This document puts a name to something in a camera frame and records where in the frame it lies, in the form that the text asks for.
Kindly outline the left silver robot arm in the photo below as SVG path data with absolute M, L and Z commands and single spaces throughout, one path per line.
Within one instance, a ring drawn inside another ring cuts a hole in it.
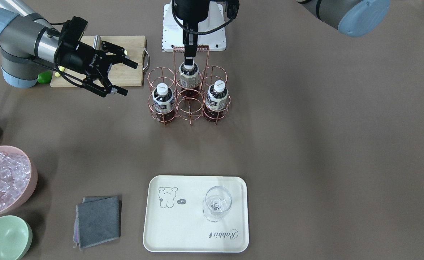
M 209 31 L 200 31 L 199 23 L 209 16 L 209 0 L 172 0 L 171 15 L 182 30 L 185 48 L 184 66 L 194 67 L 200 35 L 212 34 L 237 18 L 240 2 L 226 0 L 227 21 Z M 389 0 L 299 0 L 298 3 L 323 23 L 349 37 L 361 37 L 381 23 L 390 8 Z

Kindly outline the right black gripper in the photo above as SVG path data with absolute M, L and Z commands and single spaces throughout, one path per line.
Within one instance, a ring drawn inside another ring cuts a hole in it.
M 87 20 L 76 16 L 64 23 L 58 37 L 55 65 L 86 75 L 78 87 L 98 96 L 127 96 L 127 89 L 112 84 L 109 80 L 108 63 L 124 64 L 133 69 L 138 67 L 138 63 L 127 58 L 126 50 L 114 43 L 103 40 L 97 48 L 83 43 L 81 39 L 87 25 Z

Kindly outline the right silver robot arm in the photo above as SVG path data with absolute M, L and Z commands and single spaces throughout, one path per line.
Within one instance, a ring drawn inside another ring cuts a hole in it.
M 54 24 L 22 0 L 0 0 L 0 50 L 4 80 L 11 86 L 29 88 L 36 84 L 39 74 L 55 71 L 75 87 L 98 96 L 111 93 L 127 95 L 128 91 L 113 84 L 109 72 L 113 65 L 138 67 L 125 49 L 102 41 L 96 49 L 82 42 L 87 20 L 73 17 Z

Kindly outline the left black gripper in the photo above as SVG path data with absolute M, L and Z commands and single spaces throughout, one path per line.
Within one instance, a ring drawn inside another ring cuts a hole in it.
M 194 68 L 194 58 L 198 48 L 198 36 L 208 35 L 221 30 L 231 23 L 238 14 L 240 3 L 238 0 L 224 0 L 225 11 L 228 20 L 209 31 L 199 31 L 199 23 L 208 18 L 210 0 L 173 0 L 171 2 L 171 13 L 174 21 L 182 29 L 182 40 L 184 44 L 184 67 Z

